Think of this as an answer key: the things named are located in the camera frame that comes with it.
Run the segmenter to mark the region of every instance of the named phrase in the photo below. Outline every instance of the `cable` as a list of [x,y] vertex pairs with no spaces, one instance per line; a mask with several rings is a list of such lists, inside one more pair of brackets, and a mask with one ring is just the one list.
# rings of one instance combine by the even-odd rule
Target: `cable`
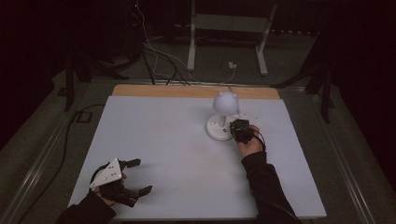
[[[145,44],[145,43],[143,43],[144,45],[146,45],[147,47],[149,47],[149,49],[151,49],[152,51],[153,51],[153,53],[154,53],[154,56],[155,56],[155,63],[154,63],[154,68],[152,69],[152,73],[154,74],[154,75],[163,75],[163,74],[156,74],[155,73],[155,69],[157,68],[157,63],[158,63],[158,59],[159,59],[159,57],[158,57],[158,55],[156,54],[156,52],[159,52],[159,53],[161,53],[161,54],[164,54],[164,55],[167,55],[167,56],[170,56],[170,57],[173,57],[173,58],[175,58],[175,59],[177,59],[179,62],[181,62],[183,65],[184,65],[184,67],[186,67],[186,69],[187,69],[187,65],[186,64],[184,64],[178,57],[176,57],[176,56],[174,56],[174,55],[171,55],[171,54],[168,54],[168,53],[165,53],[165,52],[162,52],[162,51],[159,51],[159,50],[156,50],[155,48],[153,48],[152,46],[151,46],[151,44],[150,44],[150,42],[149,42],[149,38],[148,38],[148,35],[147,35],[147,32],[146,32],[146,28],[145,28],[145,20],[146,20],[146,18],[145,18],[145,16],[143,15],[143,13],[142,13],[142,11],[140,10],[140,8],[139,8],[139,1],[138,0],[136,0],[136,8],[137,8],[137,11],[140,13],[140,15],[142,16],[142,22],[143,22],[143,31],[144,31],[144,34],[145,34],[145,36],[146,36],[146,40],[147,40],[147,44]],[[197,80],[195,80],[192,76],[191,76],[191,74],[190,74],[190,72],[188,71],[188,74],[189,74],[189,76],[190,76],[190,78],[192,79],[192,80],[194,80],[194,81],[197,81]]]
[[267,145],[265,145],[265,140],[264,140],[264,137],[262,136],[262,134],[260,133],[260,132],[257,132],[256,130],[253,130],[253,132],[256,132],[256,133],[258,133],[261,137],[262,137],[262,140],[258,137],[258,136],[256,136],[256,134],[253,134],[252,136],[254,137],[254,138],[256,138],[257,140],[259,140],[259,142],[262,144],[262,151],[266,151],[267,150]]
[[100,166],[100,167],[93,173],[93,175],[92,175],[92,177],[91,177],[90,184],[93,182],[93,180],[95,179],[95,177],[96,177],[96,175],[99,173],[99,171],[105,169],[109,164],[110,164],[110,162],[108,162],[106,165]]
[[150,77],[150,79],[151,79],[151,83],[152,83],[153,85],[155,85],[154,77],[153,77],[152,74],[151,74],[151,69],[150,69],[150,67],[149,67],[149,63],[148,63],[148,60],[147,60],[147,58],[146,58],[146,52],[145,52],[145,51],[143,51],[143,59],[145,60],[145,65],[146,65],[146,67],[147,67],[147,69],[148,69],[148,75],[149,75],[149,77]]
[[125,38],[124,38],[124,47],[123,47],[121,55],[123,55],[125,53],[126,46],[128,45],[128,35],[127,35],[127,33],[128,33],[128,11],[127,11],[125,0],[122,0],[122,5],[124,8],[124,15],[125,15]]
[[[153,53],[148,53],[148,52],[146,52],[146,53],[147,53],[148,55],[150,55],[150,56],[157,57],[158,59],[165,60],[165,61],[169,62],[170,64],[172,64],[172,66],[174,66],[174,63],[173,63],[169,58],[164,58],[163,56],[160,57],[159,55],[156,55],[156,54],[153,54]],[[164,78],[164,79],[168,79],[168,78],[172,77],[172,76],[170,76],[170,75],[159,74],[159,73],[153,73],[153,75],[155,75],[156,77]]]
[[227,81],[220,82],[220,84],[225,84],[225,83],[227,83],[227,82],[233,80],[233,77],[235,77],[235,69],[236,69],[236,68],[233,68],[233,75],[230,77],[230,79],[228,79]]
[[32,208],[35,206],[35,204],[38,202],[38,200],[44,195],[44,193],[52,185],[53,181],[56,179],[58,174],[61,172],[61,170],[62,170],[62,168],[64,166],[64,161],[66,159],[67,142],[68,142],[68,136],[69,136],[69,131],[70,131],[71,125],[73,124],[73,122],[75,121],[75,119],[77,118],[78,115],[80,115],[81,113],[85,112],[86,109],[89,109],[89,108],[94,107],[94,106],[99,106],[99,105],[90,105],[90,106],[87,106],[87,107],[85,107],[85,108],[83,108],[83,109],[81,109],[79,111],[76,111],[75,114],[73,115],[73,118],[70,119],[70,121],[69,121],[69,123],[67,125],[67,129],[66,129],[66,134],[65,134],[65,139],[64,139],[64,152],[63,152],[63,155],[62,155],[61,163],[60,163],[58,169],[56,170],[55,175],[49,181],[47,186],[44,187],[44,189],[40,192],[40,194],[35,198],[35,200],[31,203],[31,205],[23,213],[23,215],[21,216],[20,220],[18,221],[18,224],[21,224],[23,222],[23,220],[26,218],[26,216],[30,212],[30,210],[32,210]]
[[292,56],[290,59],[288,59],[288,60],[286,60],[285,62],[283,62],[282,65],[280,65],[280,66],[276,69],[276,73],[275,73],[274,75],[271,75],[271,76],[273,76],[274,78],[273,78],[273,80],[270,81],[270,82],[268,82],[268,81],[266,80],[266,79],[268,79],[268,77],[270,77],[270,76],[268,76],[268,77],[263,77],[263,76],[257,74],[257,72],[256,72],[255,70],[253,70],[253,69],[251,68],[250,64],[247,63],[246,61],[239,61],[239,60],[238,60],[238,62],[240,62],[240,63],[242,63],[242,64],[245,64],[246,67],[248,68],[248,70],[250,71],[250,73],[251,73],[252,75],[254,75],[255,77],[257,77],[260,81],[262,81],[262,83],[263,83],[264,85],[268,85],[268,86],[270,86],[270,87],[276,87],[279,83],[283,83],[283,82],[284,82],[284,81],[280,81],[280,82],[278,82],[278,83],[274,83],[275,80],[276,80],[277,73],[278,73],[283,67],[285,67],[286,65],[288,65],[288,63],[290,63],[290,62],[296,60],[297,58],[299,58],[299,57],[300,57],[307,49],[309,49],[314,43],[315,43],[315,40],[312,41],[312,42],[309,42],[299,53],[297,53],[295,56]]
[[166,61],[168,61],[170,64],[172,64],[173,65],[173,67],[174,67],[174,69],[175,69],[175,73],[171,76],[171,77],[169,77],[168,75],[164,75],[164,76],[166,76],[166,78],[169,78],[169,80],[168,80],[168,82],[167,83],[169,83],[170,81],[172,81],[174,78],[175,78],[175,76],[177,75],[177,74],[179,74],[179,76],[180,76],[180,78],[182,79],[182,81],[184,81],[184,83],[182,82],[182,81],[180,81],[180,80],[178,80],[178,82],[180,82],[182,85],[188,85],[188,86],[190,86],[190,84],[186,81],[186,79],[184,79],[184,77],[181,75],[181,73],[180,73],[180,71],[178,70],[178,68],[177,68],[177,66],[175,65],[175,63],[168,57],[168,54],[166,54],[166,53],[163,53],[163,52],[160,52],[160,51],[157,51],[158,53],[160,53],[163,57],[160,57],[160,59],[163,59],[163,60],[166,60]]

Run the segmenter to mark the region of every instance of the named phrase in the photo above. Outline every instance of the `white table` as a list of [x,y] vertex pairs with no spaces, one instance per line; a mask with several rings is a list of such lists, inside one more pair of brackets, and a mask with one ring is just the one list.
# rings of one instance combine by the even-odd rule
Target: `white table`
[[[140,88],[151,92],[151,88],[160,87]],[[162,96],[173,90],[163,88],[166,91]],[[194,88],[177,90],[188,92]],[[209,88],[203,92],[213,94],[216,90]],[[257,208],[249,194],[236,143],[215,141],[205,132],[206,121],[214,114],[212,104],[213,98],[110,96],[70,204],[85,197],[91,176],[99,166],[115,158],[123,161],[138,158],[142,160],[140,166],[125,168],[128,178],[124,186],[141,189],[152,185],[152,192],[140,198],[134,208],[115,205],[116,219],[255,218]],[[261,128],[268,162],[275,166],[296,215],[325,217],[283,101],[241,99],[240,110],[247,112],[250,122]]]

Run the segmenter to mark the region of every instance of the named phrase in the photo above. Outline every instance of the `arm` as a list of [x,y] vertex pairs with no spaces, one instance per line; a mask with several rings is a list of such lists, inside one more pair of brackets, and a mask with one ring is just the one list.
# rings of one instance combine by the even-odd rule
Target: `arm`
[[[250,126],[259,132],[256,126]],[[252,138],[246,145],[237,143],[242,157],[242,164],[247,171],[250,190],[259,210],[259,223],[300,223],[283,193],[275,167],[266,162],[262,144]]]
[[79,204],[71,205],[56,220],[56,224],[106,224],[116,212],[110,207],[114,203],[90,192]]

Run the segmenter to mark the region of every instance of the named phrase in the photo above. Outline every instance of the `white sphere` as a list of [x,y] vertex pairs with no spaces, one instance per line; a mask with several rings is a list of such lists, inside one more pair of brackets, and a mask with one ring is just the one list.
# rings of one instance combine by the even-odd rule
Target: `white sphere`
[[231,116],[238,111],[238,97],[230,91],[220,92],[213,102],[213,108],[217,114]]

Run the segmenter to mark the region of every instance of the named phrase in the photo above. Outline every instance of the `dark background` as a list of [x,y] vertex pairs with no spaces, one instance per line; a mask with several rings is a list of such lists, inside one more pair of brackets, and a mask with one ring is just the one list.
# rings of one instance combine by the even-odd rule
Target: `dark background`
[[[118,4],[108,7],[109,2]],[[268,3],[198,1],[197,9],[233,15],[261,15]],[[395,51],[396,6],[391,1],[277,1],[272,29],[318,35],[305,68],[333,67],[333,83],[358,122],[378,163],[396,188]],[[52,91],[51,79],[64,69],[64,39],[97,59],[109,57],[107,29],[118,22],[120,1],[2,1],[0,4],[0,105],[2,148]],[[161,35],[190,22],[190,1],[140,1],[147,23]],[[95,8],[107,4],[103,15]]]

